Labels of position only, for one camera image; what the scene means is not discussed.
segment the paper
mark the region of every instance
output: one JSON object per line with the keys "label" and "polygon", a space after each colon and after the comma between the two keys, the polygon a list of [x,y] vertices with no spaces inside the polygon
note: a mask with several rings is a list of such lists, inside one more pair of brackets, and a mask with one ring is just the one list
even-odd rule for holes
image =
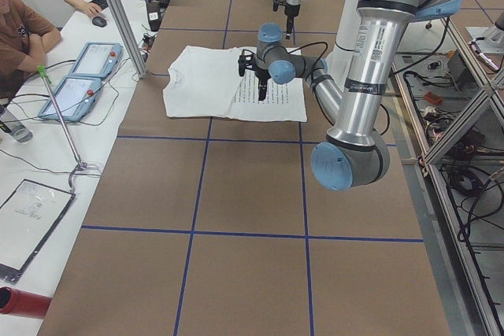
{"label": "paper", "polygon": [[0,208],[0,264],[20,270],[72,198],[23,181]]}
{"label": "paper", "polygon": [[242,49],[187,46],[169,68],[170,82],[163,90],[167,115],[305,122],[302,80],[276,84],[270,79],[266,99],[258,101],[258,79],[254,72],[246,70],[244,77],[238,74]]}

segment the logo on arm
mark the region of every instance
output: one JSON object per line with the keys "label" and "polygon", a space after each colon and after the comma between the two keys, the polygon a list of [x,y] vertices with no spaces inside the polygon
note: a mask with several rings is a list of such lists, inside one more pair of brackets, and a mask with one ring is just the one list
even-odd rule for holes
{"label": "logo on arm", "polygon": [[26,36],[28,35],[28,33],[26,32],[26,28],[24,27],[23,24],[21,24],[21,26],[17,29],[17,34],[22,38],[22,39],[26,39]]}

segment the computer mouse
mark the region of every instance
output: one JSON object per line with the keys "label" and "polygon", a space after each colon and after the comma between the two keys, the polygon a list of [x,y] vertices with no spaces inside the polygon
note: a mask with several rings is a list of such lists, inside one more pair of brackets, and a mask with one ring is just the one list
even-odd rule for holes
{"label": "computer mouse", "polygon": [[95,16],[95,17],[93,17],[92,23],[93,23],[93,25],[96,25],[97,27],[103,28],[107,25],[107,20],[105,20],[101,16]]}

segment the water bottle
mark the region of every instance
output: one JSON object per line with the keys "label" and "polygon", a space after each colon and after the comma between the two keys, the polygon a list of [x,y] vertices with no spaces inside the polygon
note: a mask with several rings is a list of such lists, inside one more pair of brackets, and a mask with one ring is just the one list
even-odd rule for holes
{"label": "water bottle", "polygon": [[18,142],[28,142],[33,134],[5,106],[0,105],[0,129]]}

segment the white desk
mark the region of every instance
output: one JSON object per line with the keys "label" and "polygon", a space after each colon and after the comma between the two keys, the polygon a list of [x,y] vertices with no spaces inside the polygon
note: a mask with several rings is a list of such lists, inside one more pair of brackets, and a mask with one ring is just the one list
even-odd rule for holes
{"label": "white desk", "polygon": [[[122,2],[135,38],[139,41],[143,33],[146,32],[144,26],[148,27],[149,25],[144,1],[123,0]],[[47,66],[60,61],[76,59],[88,41],[119,42],[124,45],[110,10],[103,11],[103,15],[108,24],[104,28],[99,28],[94,26],[86,15],[75,12],[61,31],[62,41],[48,54]],[[124,49],[122,59],[127,57],[128,52]],[[54,85],[57,85],[61,77],[69,72],[70,67],[71,65],[68,64],[48,70]],[[111,81],[111,84],[119,92],[119,97],[113,106],[113,111],[103,124],[97,127],[83,124],[69,125],[70,133],[83,161],[105,166],[117,135],[117,129],[135,90],[135,78],[135,69],[131,61],[127,61]],[[29,81],[23,85],[18,94],[27,93],[46,94],[42,80],[38,78]],[[97,124],[102,121],[115,96],[116,92],[106,85],[94,108],[90,114],[83,118],[83,121],[89,124]],[[21,104],[29,116],[36,116],[44,101],[45,98],[41,97],[21,97],[15,100]],[[9,110],[19,119],[27,118],[15,105],[10,105]],[[20,144],[2,133],[0,138],[3,141],[0,143],[0,149],[22,157],[37,167],[48,168],[52,171],[69,172],[75,167],[76,162],[60,124],[35,120],[23,122],[33,131],[33,139],[26,144]],[[36,171],[24,162],[8,157],[4,153],[0,153],[0,167],[2,167],[0,202],[7,199],[23,179],[32,179],[62,190],[69,189],[68,175],[54,175]],[[96,174],[97,172],[90,170],[85,173]],[[49,297],[54,295],[87,207],[98,185],[98,178],[78,176],[74,179],[74,185],[76,199],[39,254],[30,263],[18,284],[15,285],[17,289]],[[1,281],[0,286],[10,286],[10,284]],[[36,335],[41,324],[42,320],[38,319],[4,315],[0,316],[0,330],[2,330],[0,334],[9,336]]]}

